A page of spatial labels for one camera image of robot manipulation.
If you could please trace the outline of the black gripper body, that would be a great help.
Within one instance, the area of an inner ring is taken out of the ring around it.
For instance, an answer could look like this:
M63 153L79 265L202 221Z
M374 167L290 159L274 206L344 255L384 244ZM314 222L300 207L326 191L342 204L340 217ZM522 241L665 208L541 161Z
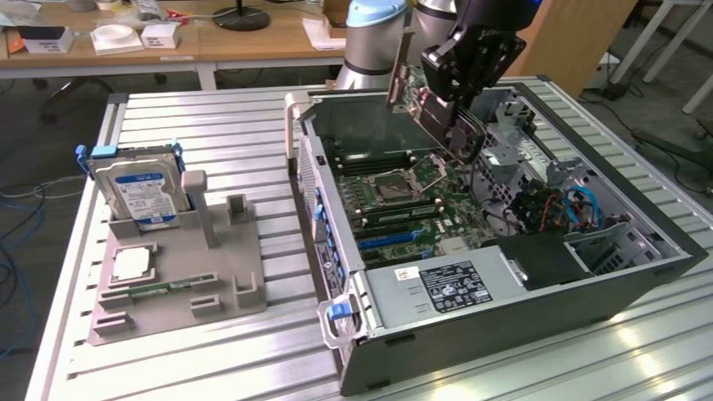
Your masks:
M541 2L534 0L457 1L457 22L454 31L464 36L457 45L461 93L464 98L465 71L469 56L469 37L473 34L516 34L528 28L540 10Z

